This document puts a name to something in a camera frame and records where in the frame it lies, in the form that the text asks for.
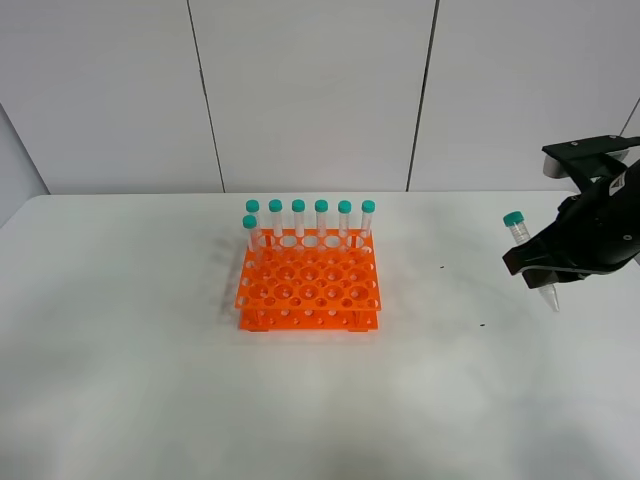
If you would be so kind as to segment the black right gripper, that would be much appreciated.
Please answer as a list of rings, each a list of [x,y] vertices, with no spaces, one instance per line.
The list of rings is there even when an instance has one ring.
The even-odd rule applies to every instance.
[[[553,223],[534,236],[509,227],[516,245],[503,255],[512,276],[521,274],[529,289],[612,273],[639,253],[639,164],[593,181],[579,164],[547,159],[543,172],[564,174],[579,189],[565,199]]]

